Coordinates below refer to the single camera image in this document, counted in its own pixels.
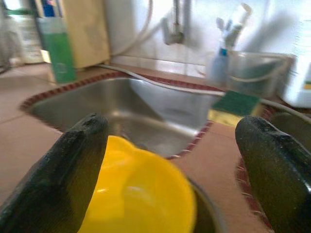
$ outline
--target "plastic container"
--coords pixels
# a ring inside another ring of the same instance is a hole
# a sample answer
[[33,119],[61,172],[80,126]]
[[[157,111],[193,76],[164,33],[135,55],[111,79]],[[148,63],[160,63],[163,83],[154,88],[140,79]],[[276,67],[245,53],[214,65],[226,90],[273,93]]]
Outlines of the plastic container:
[[207,84],[218,88],[225,88],[227,82],[228,56],[226,50],[220,49],[217,53],[206,55],[205,78]]
[[284,79],[294,58],[280,53],[231,51],[228,62],[228,89],[247,95],[270,98]]
[[177,167],[121,137],[108,137],[78,233],[190,233],[195,221],[195,195]]
[[38,19],[44,44],[50,53],[52,69],[58,83],[76,80],[71,46],[63,19],[46,17]]
[[41,63],[41,42],[35,25],[35,19],[28,9],[8,10],[10,31],[18,38],[21,58],[26,64]]

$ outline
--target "faucet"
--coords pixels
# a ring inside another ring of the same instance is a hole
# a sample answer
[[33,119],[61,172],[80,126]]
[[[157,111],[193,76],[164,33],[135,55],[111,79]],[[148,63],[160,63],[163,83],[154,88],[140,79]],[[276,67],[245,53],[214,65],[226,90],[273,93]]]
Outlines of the faucet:
[[179,24],[179,0],[173,0],[173,15],[174,15],[173,33],[170,32],[169,20],[167,19],[167,17],[161,20],[164,43],[167,45],[182,44],[184,41],[184,34],[180,31],[180,24]]

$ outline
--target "yellow bowl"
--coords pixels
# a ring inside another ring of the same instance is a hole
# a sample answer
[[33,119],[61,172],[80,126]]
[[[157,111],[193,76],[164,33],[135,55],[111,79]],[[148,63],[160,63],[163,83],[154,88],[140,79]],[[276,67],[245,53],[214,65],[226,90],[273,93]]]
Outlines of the yellow bowl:
[[109,136],[79,233],[190,233],[195,203],[188,180],[169,161]]

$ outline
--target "plastic bowl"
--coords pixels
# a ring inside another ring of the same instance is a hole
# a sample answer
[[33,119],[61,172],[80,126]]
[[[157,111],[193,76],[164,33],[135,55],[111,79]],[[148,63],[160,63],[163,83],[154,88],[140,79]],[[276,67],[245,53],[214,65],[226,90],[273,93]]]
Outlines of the plastic bowl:
[[262,98],[276,92],[294,62],[292,56],[280,53],[229,52],[228,89]]
[[109,136],[79,233],[190,233],[195,195],[169,161]]

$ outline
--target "white bottle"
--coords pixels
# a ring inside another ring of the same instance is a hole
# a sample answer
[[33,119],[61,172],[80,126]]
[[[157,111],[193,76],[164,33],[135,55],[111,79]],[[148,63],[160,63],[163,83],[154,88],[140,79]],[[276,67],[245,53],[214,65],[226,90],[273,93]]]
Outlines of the white bottle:
[[26,64],[41,63],[41,42],[39,33],[35,25],[35,19],[30,10],[18,9],[8,10],[7,14],[11,18],[10,31],[16,34],[21,52],[21,58]]
[[252,8],[245,3],[241,3],[225,27],[224,21],[221,18],[217,18],[217,27],[221,30],[222,37],[220,39],[220,48],[215,53],[213,61],[207,64],[205,68],[206,79],[210,85],[225,88],[227,83],[227,52],[233,50],[251,14]]
[[279,96],[289,105],[311,108],[311,12],[305,13],[299,21],[292,54],[296,58],[288,77],[278,91]]

